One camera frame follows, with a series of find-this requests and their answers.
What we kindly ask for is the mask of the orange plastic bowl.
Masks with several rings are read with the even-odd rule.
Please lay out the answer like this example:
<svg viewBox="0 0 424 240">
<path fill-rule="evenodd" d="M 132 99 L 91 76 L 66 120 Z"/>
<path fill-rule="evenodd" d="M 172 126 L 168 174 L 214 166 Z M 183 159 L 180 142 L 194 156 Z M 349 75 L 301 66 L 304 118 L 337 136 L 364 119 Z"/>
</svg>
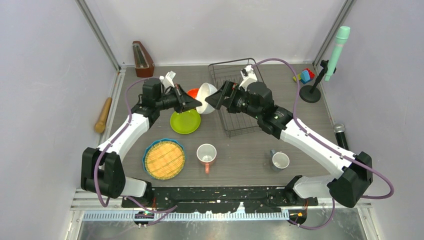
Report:
<svg viewBox="0 0 424 240">
<path fill-rule="evenodd" d="M 199 88 L 192 88 L 192 89 L 190 89 L 190 90 L 187 92 L 187 94 L 188 94 L 191 98 L 196 99 L 196 98 L 197 98 L 197 95 L 198 95 L 198 92 L 199 92 Z"/>
</svg>

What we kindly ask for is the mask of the lime green plate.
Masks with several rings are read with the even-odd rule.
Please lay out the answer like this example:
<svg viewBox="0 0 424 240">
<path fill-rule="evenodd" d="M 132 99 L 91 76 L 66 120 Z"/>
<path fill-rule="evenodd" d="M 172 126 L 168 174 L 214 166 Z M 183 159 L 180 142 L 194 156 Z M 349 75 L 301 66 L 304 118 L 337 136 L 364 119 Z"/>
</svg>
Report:
<svg viewBox="0 0 424 240">
<path fill-rule="evenodd" d="M 201 116 L 191 109 L 182 113 L 174 112 L 170 117 L 170 126 L 178 134 L 187 135 L 195 132 L 201 124 Z"/>
</svg>

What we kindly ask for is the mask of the pink floral mug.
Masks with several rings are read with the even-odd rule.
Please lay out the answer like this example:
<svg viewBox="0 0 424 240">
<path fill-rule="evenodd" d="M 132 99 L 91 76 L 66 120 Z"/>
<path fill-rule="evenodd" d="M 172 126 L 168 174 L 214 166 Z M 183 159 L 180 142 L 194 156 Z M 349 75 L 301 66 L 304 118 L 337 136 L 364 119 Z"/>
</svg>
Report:
<svg viewBox="0 0 424 240">
<path fill-rule="evenodd" d="M 209 174 L 211 165 L 217 157 L 217 149 L 212 144 L 204 143 L 197 148 L 196 156 L 199 162 L 204 165 L 205 173 Z"/>
</svg>

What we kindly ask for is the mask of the blue plate with bamboo mat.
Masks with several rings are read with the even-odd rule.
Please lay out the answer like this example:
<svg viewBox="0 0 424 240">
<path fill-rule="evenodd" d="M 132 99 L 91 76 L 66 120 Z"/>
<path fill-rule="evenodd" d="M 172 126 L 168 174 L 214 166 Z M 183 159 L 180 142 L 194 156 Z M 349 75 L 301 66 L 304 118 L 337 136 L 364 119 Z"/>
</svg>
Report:
<svg viewBox="0 0 424 240">
<path fill-rule="evenodd" d="M 169 138 L 152 142 L 142 158 L 146 173 L 153 179 L 162 181 L 176 177 L 183 170 L 185 161 L 184 147 Z"/>
</svg>

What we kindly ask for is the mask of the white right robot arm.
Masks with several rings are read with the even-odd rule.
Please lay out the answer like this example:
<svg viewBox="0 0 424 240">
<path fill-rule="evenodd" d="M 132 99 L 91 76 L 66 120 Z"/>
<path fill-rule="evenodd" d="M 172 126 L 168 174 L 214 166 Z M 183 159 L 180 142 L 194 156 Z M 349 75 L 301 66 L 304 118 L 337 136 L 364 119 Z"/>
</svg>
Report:
<svg viewBox="0 0 424 240">
<path fill-rule="evenodd" d="M 226 81 L 205 101 L 216 110 L 224 106 L 228 113 L 244 113 L 255 118 L 263 132 L 295 146 L 328 171 L 325 176 L 294 177 L 285 192 L 291 205 L 299 205 L 307 198 L 332 197 L 339 204 L 353 208 L 373 182 L 372 159 L 367 153 L 354 154 L 308 128 L 292 112 L 275 104 L 272 91 L 263 82 L 243 88 Z"/>
</svg>

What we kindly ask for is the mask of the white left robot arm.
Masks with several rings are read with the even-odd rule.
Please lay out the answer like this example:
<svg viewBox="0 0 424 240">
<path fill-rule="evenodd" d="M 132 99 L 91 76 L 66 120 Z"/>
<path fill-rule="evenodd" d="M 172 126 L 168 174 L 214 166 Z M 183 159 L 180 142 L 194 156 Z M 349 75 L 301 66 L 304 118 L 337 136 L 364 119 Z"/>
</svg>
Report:
<svg viewBox="0 0 424 240">
<path fill-rule="evenodd" d="M 96 193 L 99 199 L 131 196 L 141 207 L 148 207 L 153 202 L 153 193 L 147 190 L 146 181 L 125 175 L 122 164 L 125 156 L 153 126 L 161 111 L 174 109 L 182 113 L 202 106 L 202 102 L 189 96 L 177 83 L 165 86 L 157 77 L 137 82 L 142 85 L 142 93 L 136 105 L 127 107 L 125 122 L 105 142 L 83 151 L 80 186 Z"/>
</svg>

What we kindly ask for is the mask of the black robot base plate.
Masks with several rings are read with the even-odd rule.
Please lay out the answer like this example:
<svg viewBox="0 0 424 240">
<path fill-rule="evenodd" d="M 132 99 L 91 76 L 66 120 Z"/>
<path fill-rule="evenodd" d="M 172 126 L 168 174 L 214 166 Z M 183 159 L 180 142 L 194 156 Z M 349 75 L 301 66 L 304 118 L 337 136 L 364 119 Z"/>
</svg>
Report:
<svg viewBox="0 0 424 240">
<path fill-rule="evenodd" d="M 317 206 L 315 197 L 307 199 L 280 186 L 204 186 L 148 188 L 142 197 L 123 199 L 123 208 L 142 205 L 165 211 L 175 207 L 176 213 L 234 213 L 244 208 L 246 213 L 275 213 L 280 207 Z"/>
</svg>

